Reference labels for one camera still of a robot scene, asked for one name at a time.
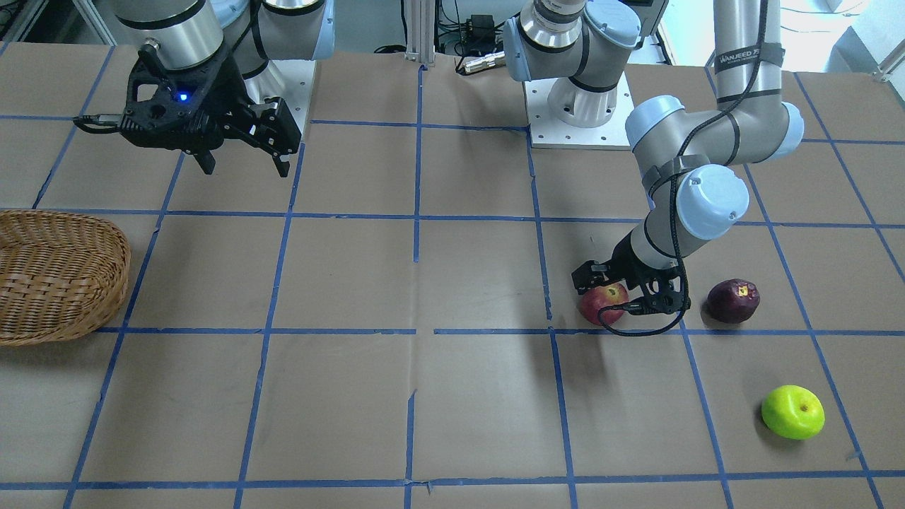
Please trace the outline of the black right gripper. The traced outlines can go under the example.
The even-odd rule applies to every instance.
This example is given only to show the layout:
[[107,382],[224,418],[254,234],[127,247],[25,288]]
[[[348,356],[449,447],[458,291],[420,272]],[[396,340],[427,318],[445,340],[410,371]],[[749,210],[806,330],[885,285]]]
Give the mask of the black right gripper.
[[223,144],[227,129],[271,156],[280,177],[290,172],[290,158],[303,133],[284,98],[252,104],[228,46],[200,64],[168,70],[162,52],[141,46],[127,81],[127,101],[117,131],[138,147],[189,151],[201,171],[216,170],[212,151]]

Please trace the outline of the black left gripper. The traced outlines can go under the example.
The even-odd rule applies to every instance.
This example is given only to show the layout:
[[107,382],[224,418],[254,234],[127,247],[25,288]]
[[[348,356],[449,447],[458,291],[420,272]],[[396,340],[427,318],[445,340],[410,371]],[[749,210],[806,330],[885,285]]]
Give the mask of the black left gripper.
[[653,246],[643,240],[636,249],[631,236],[633,234],[625,235],[615,245],[609,264],[588,260],[572,271],[571,280],[576,293],[584,296],[594,288],[624,281],[629,290],[642,287],[642,296],[625,303],[625,310],[630,315],[675,315],[688,310],[691,298],[683,287],[677,288],[673,283],[679,277],[682,258],[664,257],[653,249],[653,265],[647,264],[639,254],[643,254],[643,248]]

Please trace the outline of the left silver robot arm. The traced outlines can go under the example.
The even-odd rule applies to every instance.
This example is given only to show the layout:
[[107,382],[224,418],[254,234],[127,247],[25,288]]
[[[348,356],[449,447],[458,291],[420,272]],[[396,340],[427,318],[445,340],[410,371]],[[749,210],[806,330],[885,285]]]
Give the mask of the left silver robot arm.
[[[732,166],[785,157],[804,138],[799,109],[781,97],[780,11],[776,1],[714,2],[715,109],[689,112],[678,98],[660,95],[629,114],[625,134],[654,207],[608,261],[573,271],[576,293],[622,283],[642,290],[631,315],[689,308],[684,260],[749,206]],[[529,1],[502,29],[510,76],[521,83],[552,78],[547,105],[576,128],[609,119],[605,109],[641,39],[638,14],[620,1]]]

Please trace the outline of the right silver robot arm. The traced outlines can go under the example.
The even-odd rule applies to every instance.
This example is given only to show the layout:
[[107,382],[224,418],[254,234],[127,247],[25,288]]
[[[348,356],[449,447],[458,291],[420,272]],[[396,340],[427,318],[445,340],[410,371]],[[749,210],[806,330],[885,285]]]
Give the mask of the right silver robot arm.
[[115,1],[138,40],[113,132],[136,147],[190,155],[210,175],[214,149],[237,139],[278,174],[303,142],[277,61],[326,60],[335,49],[331,1]]

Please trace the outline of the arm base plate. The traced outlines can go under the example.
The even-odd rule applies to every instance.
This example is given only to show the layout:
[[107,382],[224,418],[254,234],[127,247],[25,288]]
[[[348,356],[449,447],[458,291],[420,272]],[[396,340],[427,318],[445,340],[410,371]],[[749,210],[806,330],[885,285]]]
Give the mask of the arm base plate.
[[625,73],[604,93],[579,89],[569,78],[523,83],[531,146],[629,151],[625,122],[634,110]]
[[308,128],[308,113],[313,99],[317,62],[308,60],[271,60],[268,64],[245,74],[249,97],[258,104],[272,97],[280,97],[304,141]]

